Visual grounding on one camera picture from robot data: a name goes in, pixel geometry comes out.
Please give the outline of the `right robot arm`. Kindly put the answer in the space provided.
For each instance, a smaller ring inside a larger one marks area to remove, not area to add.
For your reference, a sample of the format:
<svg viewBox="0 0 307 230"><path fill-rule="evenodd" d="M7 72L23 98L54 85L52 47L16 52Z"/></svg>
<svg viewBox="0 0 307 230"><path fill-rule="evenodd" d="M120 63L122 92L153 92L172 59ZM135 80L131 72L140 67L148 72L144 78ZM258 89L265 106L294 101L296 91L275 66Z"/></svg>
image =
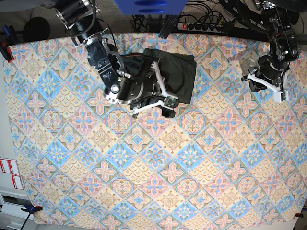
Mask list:
<svg viewBox="0 0 307 230"><path fill-rule="evenodd" d="M159 68L160 60L139 54L141 65L137 73L132 73L117 48L109 43L106 37L109 28L100 24L95 1L58 0L54 7L74 45L85 46L89 65L98 71L105 86L104 97L109 102L128 104L133 117L154 107L159 107L165 118L175 116L179 99L168 90Z"/></svg>

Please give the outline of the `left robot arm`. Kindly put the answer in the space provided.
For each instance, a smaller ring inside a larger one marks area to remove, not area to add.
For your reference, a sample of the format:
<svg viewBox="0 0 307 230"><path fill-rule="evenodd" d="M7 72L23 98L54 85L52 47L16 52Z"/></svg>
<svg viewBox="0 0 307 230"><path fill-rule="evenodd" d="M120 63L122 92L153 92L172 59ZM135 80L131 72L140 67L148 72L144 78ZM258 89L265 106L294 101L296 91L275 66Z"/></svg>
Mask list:
<svg viewBox="0 0 307 230"><path fill-rule="evenodd" d="M229 0L228 10L244 26L267 35L270 52L258 59L255 67L248 69L248 75L242 81L248 81L252 92L270 89L274 100L281 103L289 99L289 91L284 88L290 63L299 57L298 42L289 12L306 7L300 1L293 1L287 9L285 1L258 0L254 5L261 12L258 16L240 0Z"/></svg>

